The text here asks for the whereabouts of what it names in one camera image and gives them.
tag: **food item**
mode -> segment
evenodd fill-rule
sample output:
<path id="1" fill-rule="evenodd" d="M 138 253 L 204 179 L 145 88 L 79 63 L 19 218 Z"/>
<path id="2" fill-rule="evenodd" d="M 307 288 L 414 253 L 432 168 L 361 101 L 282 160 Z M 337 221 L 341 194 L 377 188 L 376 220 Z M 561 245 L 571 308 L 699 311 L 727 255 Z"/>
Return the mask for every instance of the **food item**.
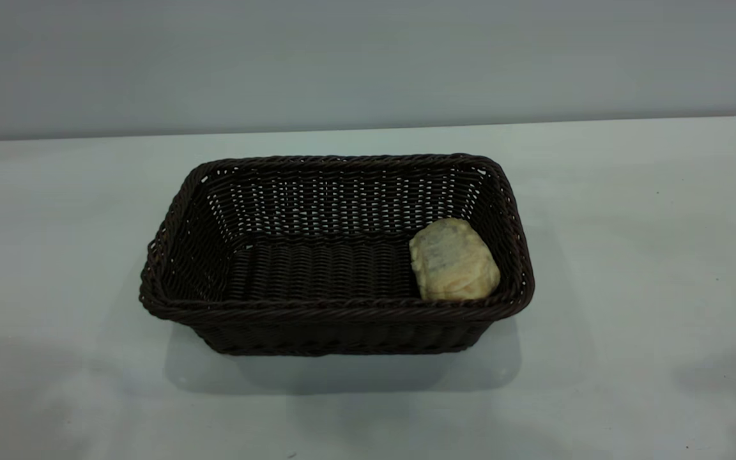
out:
<path id="1" fill-rule="evenodd" d="M 499 286 L 499 267 L 466 220 L 437 220 L 420 230 L 409 246 L 425 300 L 482 299 Z"/>

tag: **white backdrop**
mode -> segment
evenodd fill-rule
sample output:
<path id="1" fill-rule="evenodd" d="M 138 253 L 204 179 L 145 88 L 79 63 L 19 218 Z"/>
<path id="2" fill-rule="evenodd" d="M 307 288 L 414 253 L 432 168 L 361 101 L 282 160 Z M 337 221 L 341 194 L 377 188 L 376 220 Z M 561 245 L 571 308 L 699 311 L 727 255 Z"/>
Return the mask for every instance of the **white backdrop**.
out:
<path id="1" fill-rule="evenodd" d="M 0 0 L 0 139 L 736 114 L 736 0 Z"/>

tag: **white table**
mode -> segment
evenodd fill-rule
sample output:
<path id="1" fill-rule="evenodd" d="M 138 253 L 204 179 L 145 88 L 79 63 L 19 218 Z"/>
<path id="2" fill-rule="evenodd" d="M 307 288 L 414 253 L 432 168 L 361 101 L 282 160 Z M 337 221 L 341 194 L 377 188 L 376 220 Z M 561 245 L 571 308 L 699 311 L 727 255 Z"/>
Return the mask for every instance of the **white table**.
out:
<path id="1" fill-rule="evenodd" d="M 531 305 L 457 355 L 227 358 L 137 301 L 189 170 L 502 164 Z M 0 142 L 0 458 L 736 460 L 736 118 Z"/>

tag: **basket bottom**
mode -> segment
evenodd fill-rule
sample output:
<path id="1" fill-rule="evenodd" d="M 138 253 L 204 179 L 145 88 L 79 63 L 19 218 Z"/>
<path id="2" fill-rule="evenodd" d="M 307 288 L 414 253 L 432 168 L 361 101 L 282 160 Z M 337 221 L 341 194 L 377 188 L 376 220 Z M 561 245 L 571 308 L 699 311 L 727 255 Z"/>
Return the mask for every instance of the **basket bottom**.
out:
<path id="1" fill-rule="evenodd" d="M 407 234 L 264 236 L 231 258 L 223 300 L 418 297 Z"/>
<path id="2" fill-rule="evenodd" d="M 467 349 L 491 323 L 233 324 L 195 331 L 225 355 L 437 355 Z"/>

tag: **brown wicker basket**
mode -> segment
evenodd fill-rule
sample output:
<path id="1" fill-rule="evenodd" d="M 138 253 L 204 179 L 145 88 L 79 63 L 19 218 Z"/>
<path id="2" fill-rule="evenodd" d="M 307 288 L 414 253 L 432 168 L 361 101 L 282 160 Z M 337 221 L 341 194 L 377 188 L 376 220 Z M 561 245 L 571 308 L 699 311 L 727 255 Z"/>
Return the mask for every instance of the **brown wicker basket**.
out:
<path id="1" fill-rule="evenodd" d="M 487 299 L 424 301 L 409 239 L 466 219 L 502 271 Z M 229 355 L 443 353 L 531 300 L 502 168 L 471 155 L 219 160 L 189 174 L 149 244 L 141 303 Z"/>

